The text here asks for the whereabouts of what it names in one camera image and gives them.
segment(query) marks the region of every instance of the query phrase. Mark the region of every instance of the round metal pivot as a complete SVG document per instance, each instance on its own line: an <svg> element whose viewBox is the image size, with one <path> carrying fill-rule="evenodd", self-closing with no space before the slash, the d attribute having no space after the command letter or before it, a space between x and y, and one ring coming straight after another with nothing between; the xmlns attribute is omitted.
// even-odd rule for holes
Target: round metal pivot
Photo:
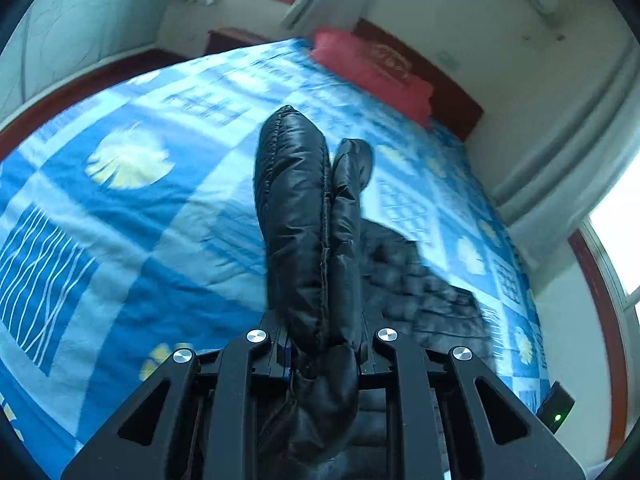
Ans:
<svg viewBox="0 0 640 480"><path fill-rule="evenodd" d="M187 348L180 348L174 352L174 361L177 363L187 363L192 357L193 353Z"/></svg>
<svg viewBox="0 0 640 480"><path fill-rule="evenodd" d="M453 349L453 357L458 361L469 361L469 359L473 357L473 354L466 346L456 346Z"/></svg>
<svg viewBox="0 0 640 480"><path fill-rule="evenodd" d="M264 330L260 330L259 328L255 330L250 330L246 335L247 341L252 343L261 343L265 339L267 339L267 333Z"/></svg>
<svg viewBox="0 0 640 480"><path fill-rule="evenodd" d="M382 339L382 341L395 341L398 339L398 332L393 328L381 328L378 330L378 337Z"/></svg>

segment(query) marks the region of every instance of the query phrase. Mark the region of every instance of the nightstand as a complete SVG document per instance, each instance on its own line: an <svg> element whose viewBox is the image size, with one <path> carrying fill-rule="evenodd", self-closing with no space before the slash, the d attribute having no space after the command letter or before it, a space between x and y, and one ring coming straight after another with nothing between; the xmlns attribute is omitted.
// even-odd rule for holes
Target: nightstand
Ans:
<svg viewBox="0 0 640 480"><path fill-rule="evenodd" d="M271 40L248 32L247 30L242 30L241 28L219 28L218 30L209 31L209 43L207 43L204 55L219 54L220 52L227 52L235 48L263 43L271 43Z"/></svg>

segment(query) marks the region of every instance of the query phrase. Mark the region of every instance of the blue bed sheet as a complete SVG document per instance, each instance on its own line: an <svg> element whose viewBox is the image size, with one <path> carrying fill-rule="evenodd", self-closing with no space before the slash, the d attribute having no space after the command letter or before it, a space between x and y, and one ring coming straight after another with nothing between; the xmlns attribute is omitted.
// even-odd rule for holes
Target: blue bed sheet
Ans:
<svg viewBox="0 0 640 480"><path fill-rule="evenodd" d="M283 104L332 152L343 137L374 146L364 216L471 290L502 380L532 409L546 394L526 276L456 137L317 65L305 41L254 46L105 90L0 166L0 405L53 479L174 348L258 325L254 153Z"/></svg>

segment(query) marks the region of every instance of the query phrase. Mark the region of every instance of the red wooden headboard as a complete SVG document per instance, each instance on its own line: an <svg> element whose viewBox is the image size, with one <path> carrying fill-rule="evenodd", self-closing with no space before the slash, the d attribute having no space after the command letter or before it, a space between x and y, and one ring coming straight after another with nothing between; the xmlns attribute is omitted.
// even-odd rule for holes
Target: red wooden headboard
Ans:
<svg viewBox="0 0 640 480"><path fill-rule="evenodd" d="M465 140L482 117L484 110L456 82L421 54L385 30L367 20L360 20L355 35L366 41L390 46L412 64L412 73L433 84L433 117L460 140Z"/></svg>

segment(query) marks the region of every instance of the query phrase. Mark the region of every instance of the bright daylight window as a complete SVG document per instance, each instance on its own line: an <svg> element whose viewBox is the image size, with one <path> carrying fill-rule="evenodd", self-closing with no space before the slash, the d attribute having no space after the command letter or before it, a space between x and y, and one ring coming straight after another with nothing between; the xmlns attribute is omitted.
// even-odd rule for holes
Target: bright daylight window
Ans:
<svg viewBox="0 0 640 480"><path fill-rule="evenodd" d="M590 215L625 294L640 318L640 155Z"/></svg>

